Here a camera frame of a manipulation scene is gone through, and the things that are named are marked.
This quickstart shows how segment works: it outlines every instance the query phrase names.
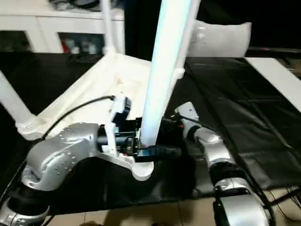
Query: cable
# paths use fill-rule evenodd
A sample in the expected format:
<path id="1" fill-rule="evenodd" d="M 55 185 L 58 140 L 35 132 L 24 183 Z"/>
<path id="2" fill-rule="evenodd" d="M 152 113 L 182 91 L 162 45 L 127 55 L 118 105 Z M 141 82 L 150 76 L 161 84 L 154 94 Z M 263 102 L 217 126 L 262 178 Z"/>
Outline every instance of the cable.
<path id="1" fill-rule="evenodd" d="M 271 191 L 269 191 L 269 194 L 272 196 L 273 200 L 276 200 L 275 196 L 273 195 L 273 193 Z M 287 216 L 283 210 L 280 208 L 279 204 L 276 204 L 279 212 L 282 214 L 282 216 L 284 216 L 287 220 L 289 221 L 292 221 L 292 222 L 301 222 L 301 220 L 295 220 L 295 219 L 292 219 L 290 218 L 289 216 Z"/>
<path id="2" fill-rule="evenodd" d="M 53 220 L 53 218 L 55 218 L 55 215 L 52 215 L 44 224 L 42 224 L 42 226 L 49 225 L 49 223 Z"/>
<path id="3" fill-rule="evenodd" d="M 186 119 L 186 120 L 188 120 L 188 121 L 195 122 L 195 123 L 197 123 L 197 124 L 200 124 L 201 126 L 207 128 L 207 129 L 211 129 L 212 131 L 215 131 L 215 130 L 216 130 L 216 129 L 214 129 L 214 128 L 211 127 L 211 126 L 208 126 L 207 124 L 204 124 L 203 122 L 199 122 L 199 121 L 197 121 L 197 120 L 194 120 L 194 119 L 191 119 L 191 118 L 187 118 L 187 117 L 185 117 L 185 116 L 183 116 L 183 115 L 180 115 L 180 118 L 181 118 L 181 119 Z"/>
<path id="4" fill-rule="evenodd" d="M 99 97 L 96 99 L 92 99 L 90 101 L 87 101 L 77 107 L 72 108 L 71 110 L 67 111 L 65 114 L 63 114 L 61 117 L 59 117 L 55 123 L 52 124 L 52 126 L 49 127 L 49 129 L 44 133 L 44 135 L 41 137 L 41 140 L 45 140 L 46 137 L 48 136 L 48 134 L 51 132 L 51 130 L 53 130 L 53 128 L 60 123 L 61 120 L 63 120 L 66 116 L 68 116 L 69 114 L 71 114 L 72 112 L 86 106 L 89 105 L 91 103 L 97 102 L 97 101 L 101 101 L 101 100 L 106 100 L 106 99 L 110 99 L 110 100 L 114 100 L 115 96 L 103 96 L 103 97 Z"/>

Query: black mat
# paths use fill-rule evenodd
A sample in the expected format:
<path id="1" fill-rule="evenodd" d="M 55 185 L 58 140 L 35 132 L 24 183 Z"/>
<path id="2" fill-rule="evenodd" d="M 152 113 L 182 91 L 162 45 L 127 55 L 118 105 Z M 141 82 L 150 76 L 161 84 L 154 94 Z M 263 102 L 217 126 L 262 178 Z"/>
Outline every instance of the black mat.
<path id="1" fill-rule="evenodd" d="M 100 56 L 0 54 L 0 69 L 29 109 L 38 114 Z M 263 189 L 301 184 L 301 114 L 244 59 L 189 58 L 166 115 L 191 101 L 200 121 L 226 138 Z M 0 192 L 4 192 L 28 151 L 13 121 L 0 109 L 2 138 Z M 55 213 L 94 211 L 158 202 L 196 199 L 212 194 L 202 152 L 187 143 L 187 154 L 155 164 L 151 178 L 133 179 L 129 170 L 101 159 L 81 162 L 53 201 Z"/>

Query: silver robotic arm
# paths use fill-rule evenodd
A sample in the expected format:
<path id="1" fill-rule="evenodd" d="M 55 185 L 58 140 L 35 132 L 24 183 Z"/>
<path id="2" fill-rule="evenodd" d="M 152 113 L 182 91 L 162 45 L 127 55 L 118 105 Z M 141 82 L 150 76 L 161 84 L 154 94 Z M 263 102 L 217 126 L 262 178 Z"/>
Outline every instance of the silver robotic arm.
<path id="1" fill-rule="evenodd" d="M 268 226 L 269 214 L 235 163 L 223 139 L 211 129 L 189 121 L 198 121 L 191 102 L 176 109 L 184 124 L 183 135 L 203 150 L 214 185 L 214 218 L 217 226 Z"/>
<path id="2" fill-rule="evenodd" d="M 181 155 L 176 147 L 151 146 L 139 149 L 141 119 L 124 122 L 130 101 L 116 98 L 106 125 L 76 123 L 58 135 L 37 143 L 28 153 L 16 197 L 10 197 L 0 209 L 0 225 L 40 226 L 49 213 L 47 197 L 58 189 L 78 162 L 100 157 L 124 166 Z M 235 163 L 223 139 L 202 127 L 192 103 L 176 109 L 184 125 L 183 136 L 204 151 L 214 185 L 217 226 L 268 226 L 269 215 L 253 193 L 243 170 Z"/>
<path id="3" fill-rule="evenodd" d="M 76 164 L 86 158 L 111 161 L 130 169 L 136 179 L 147 179 L 139 174 L 139 171 L 147 172 L 148 168 L 143 168 L 146 162 L 181 155 L 177 147 L 139 149 L 141 118 L 126 121 L 130 107 L 131 102 L 126 97 L 115 98 L 105 125 L 76 123 L 37 143 L 27 155 L 17 196 L 5 200 L 0 209 L 0 226 L 40 226 L 49 213 L 48 199 L 52 191 L 58 189 Z"/>

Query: white stand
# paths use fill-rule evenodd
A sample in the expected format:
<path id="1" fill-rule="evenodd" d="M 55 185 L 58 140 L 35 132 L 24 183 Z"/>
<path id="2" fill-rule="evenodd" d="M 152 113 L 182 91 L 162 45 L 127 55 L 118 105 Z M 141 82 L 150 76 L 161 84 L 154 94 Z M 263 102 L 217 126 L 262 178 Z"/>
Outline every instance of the white stand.
<path id="1" fill-rule="evenodd" d="M 143 115 L 141 128 L 143 145 L 154 144 L 161 117 L 174 85 L 184 74 L 183 64 L 199 3 L 200 0 L 162 1 L 156 45 L 152 62 L 149 62 L 116 52 L 112 38 L 109 0 L 102 0 L 106 27 L 106 55 L 88 72 L 36 117 L 30 113 L 11 86 L 5 85 L 5 91 L 0 92 L 1 103 L 15 119 L 19 133 L 28 140 L 40 138 L 63 113 L 71 108 L 93 98 L 123 92 L 132 100 L 128 119 Z M 14 98 L 4 98 L 7 96 L 14 96 Z M 108 121 L 110 105 L 110 101 L 103 101 L 74 112 L 59 123 L 49 136 L 58 134 L 64 127 L 76 122 L 105 124 Z M 25 123 L 23 128 L 30 129 L 24 131 L 19 129 L 23 122 L 30 122 L 29 125 L 35 126 L 28 127 Z M 100 154 L 99 157 L 128 168 L 133 176 L 141 181 L 148 179 L 154 168 L 153 162 L 136 163 L 132 157 L 110 154 L 110 151 Z"/>

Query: white pole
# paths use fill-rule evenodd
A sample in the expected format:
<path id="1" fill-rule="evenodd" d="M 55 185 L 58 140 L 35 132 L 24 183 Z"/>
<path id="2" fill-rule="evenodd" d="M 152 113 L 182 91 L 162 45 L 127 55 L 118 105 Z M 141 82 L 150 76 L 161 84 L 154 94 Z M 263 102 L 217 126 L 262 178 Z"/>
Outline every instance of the white pole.
<path id="1" fill-rule="evenodd" d="M 162 0 L 141 125 L 142 146 L 156 143 L 191 3 Z"/>
<path id="2" fill-rule="evenodd" d="M 112 16 L 111 16 L 111 1 L 110 0 L 100 0 L 102 6 L 103 20 L 104 20 L 104 54 L 116 53 L 116 48 L 114 46 L 113 39 L 113 29 L 112 29 Z"/>
<path id="3" fill-rule="evenodd" d="M 33 115 L 23 103 L 14 88 L 0 71 L 0 103 L 15 120 L 17 127 L 31 125 L 36 116 Z"/>

